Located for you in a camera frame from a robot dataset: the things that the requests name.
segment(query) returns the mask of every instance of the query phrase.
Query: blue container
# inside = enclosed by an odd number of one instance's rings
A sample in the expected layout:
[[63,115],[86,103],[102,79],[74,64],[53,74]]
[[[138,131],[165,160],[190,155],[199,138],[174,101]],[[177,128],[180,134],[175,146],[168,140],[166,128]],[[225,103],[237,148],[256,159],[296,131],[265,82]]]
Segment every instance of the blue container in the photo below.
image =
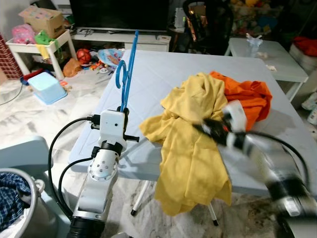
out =
[[30,78],[28,83],[32,86],[35,96],[45,104],[52,104],[67,95],[59,81],[46,72]]

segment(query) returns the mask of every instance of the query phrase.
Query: red cloth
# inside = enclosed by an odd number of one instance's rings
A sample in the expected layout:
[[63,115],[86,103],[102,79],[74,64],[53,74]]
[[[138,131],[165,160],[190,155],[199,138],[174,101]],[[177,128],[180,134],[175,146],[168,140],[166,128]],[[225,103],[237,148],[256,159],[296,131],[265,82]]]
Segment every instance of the red cloth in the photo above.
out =
[[227,100],[239,100],[247,116],[247,128],[250,130],[256,121],[264,120],[271,106],[272,95],[264,82],[244,81],[239,83],[218,72],[211,72],[214,78],[224,81],[224,94]]
[[298,36],[294,38],[294,45],[307,56],[317,57],[317,40],[307,37]]

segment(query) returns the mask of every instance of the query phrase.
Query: blue plaid cloth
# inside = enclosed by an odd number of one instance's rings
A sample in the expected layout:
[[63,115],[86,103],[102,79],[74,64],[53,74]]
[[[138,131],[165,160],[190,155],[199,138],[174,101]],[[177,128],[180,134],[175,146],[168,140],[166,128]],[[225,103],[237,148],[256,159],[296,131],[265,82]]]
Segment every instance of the blue plaid cloth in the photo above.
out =
[[19,192],[30,195],[27,181],[19,175],[0,173],[0,232],[8,228],[29,207],[20,197]]

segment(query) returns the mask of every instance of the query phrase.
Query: gray bucket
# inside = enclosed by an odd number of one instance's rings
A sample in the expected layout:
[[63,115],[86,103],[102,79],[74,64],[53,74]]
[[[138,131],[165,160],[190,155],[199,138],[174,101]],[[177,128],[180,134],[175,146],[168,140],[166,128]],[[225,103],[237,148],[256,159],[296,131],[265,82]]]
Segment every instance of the gray bucket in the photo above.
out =
[[26,220],[16,238],[55,238],[57,234],[56,215],[42,200],[33,179],[18,169],[0,169],[0,173],[13,173],[23,177],[31,189],[31,205]]

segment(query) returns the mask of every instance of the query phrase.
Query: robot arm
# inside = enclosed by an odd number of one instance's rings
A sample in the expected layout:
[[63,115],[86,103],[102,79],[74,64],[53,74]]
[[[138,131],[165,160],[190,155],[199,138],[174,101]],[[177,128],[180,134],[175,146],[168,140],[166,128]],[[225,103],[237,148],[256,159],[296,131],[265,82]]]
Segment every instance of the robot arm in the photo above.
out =
[[205,119],[194,127],[217,143],[239,150],[257,165],[284,229],[285,222],[289,226],[296,219],[297,224],[313,224],[312,230],[317,232],[317,202],[306,189],[292,155],[274,140],[243,132],[246,117],[238,101],[229,103],[223,112],[223,121]]
[[68,238],[99,238],[105,228],[121,152],[127,147],[126,140],[139,142],[138,137],[125,135],[128,114],[125,108],[123,112],[106,110],[93,116],[91,128],[100,130],[99,148],[88,166]]

